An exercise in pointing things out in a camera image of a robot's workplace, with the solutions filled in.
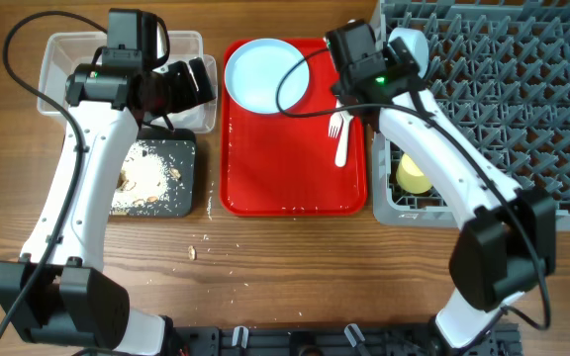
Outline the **pink plastic fork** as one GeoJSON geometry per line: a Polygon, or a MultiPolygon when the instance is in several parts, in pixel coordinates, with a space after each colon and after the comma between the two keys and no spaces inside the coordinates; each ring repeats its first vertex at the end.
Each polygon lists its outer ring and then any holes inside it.
{"type": "Polygon", "coordinates": [[[341,131],[342,123],[343,123],[343,118],[341,113],[340,112],[332,113],[330,117],[329,130],[328,130],[328,136],[330,138],[338,138],[341,131]]]}

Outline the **light blue plastic plate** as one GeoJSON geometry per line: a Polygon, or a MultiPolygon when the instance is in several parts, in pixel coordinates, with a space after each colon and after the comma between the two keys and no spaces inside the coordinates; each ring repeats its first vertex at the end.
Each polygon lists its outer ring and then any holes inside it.
{"type": "Polygon", "coordinates": [[[301,52],[276,39],[242,44],[227,61],[225,85],[231,98],[256,114],[290,109],[306,94],[310,70],[301,52]]]}

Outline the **cream plastic spoon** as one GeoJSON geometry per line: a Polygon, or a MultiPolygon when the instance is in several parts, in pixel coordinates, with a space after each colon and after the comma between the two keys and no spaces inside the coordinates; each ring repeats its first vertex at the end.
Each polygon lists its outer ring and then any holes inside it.
{"type": "Polygon", "coordinates": [[[349,129],[353,115],[348,111],[341,111],[339,112],[339,115],[341,118],[341,125],[334,163],[337,167],[344,167],[347,159],[349,129]]]}

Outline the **light blue plastic bowl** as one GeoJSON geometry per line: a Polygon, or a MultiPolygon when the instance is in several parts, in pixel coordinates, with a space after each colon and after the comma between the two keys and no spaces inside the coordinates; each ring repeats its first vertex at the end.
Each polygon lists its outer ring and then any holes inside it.
{"type": "Polygon", "coordinates": [[[388,38],[388,44],[395,39],[401,39],[409,52],[419,65],[419,77],[424,78],[428,71],[429,65],[429,48],[428,40],[425,34],[419,30],[396,28],[388,38]]]}

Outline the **rice and food scraps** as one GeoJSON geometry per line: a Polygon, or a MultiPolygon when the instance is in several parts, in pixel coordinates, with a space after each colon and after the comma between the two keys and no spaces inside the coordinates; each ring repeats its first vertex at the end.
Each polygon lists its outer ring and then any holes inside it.
{"type": "Polygon", "coordinates": [[[187,216],[192,211],[196,153],[192,140],[136,141],[123,164],[110,214],[187,216]]]}

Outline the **yellow plastic cup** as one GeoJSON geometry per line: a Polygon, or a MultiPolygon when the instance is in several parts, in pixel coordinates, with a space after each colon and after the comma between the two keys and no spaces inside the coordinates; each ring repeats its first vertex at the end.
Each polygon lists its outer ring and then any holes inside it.
{"type": "Polygon", "coordinates": [[[400,187],[412,194],[422,194],[432,188],[432,184],[413,159],[404,153],[396,172],[400,187]]]}

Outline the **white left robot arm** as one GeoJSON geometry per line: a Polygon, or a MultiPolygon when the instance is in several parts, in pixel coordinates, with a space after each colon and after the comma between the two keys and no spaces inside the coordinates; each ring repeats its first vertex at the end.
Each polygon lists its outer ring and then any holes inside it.
{"type": "Polygon", "coordinates": [[[4,324],[28,343],[134,355],[181,355],[167,316],[130,305],[103,274],[105,230],[119,173],[143,120],[191,109],[215,93],[204,61],[164,73],[80,64],[68,77],[66,138],[43,211],[16,262],[0,261],[4,324]]]}

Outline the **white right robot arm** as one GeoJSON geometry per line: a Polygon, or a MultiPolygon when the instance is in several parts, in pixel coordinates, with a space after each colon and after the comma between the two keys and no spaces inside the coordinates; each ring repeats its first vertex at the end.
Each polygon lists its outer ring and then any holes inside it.
{"type": "Polygon", "coordinates": [[[326,43],[343,108],[417,163],[459,229],[448,264],[454,290],[430,322],[428,351],[467,352],[507,314],[547,330],[546,279],[556,269],[550,195],[495,167],[439,108],[420,75],[421,44],[396,38],[377,48],[366,26],[328,33],[326,43]]]}

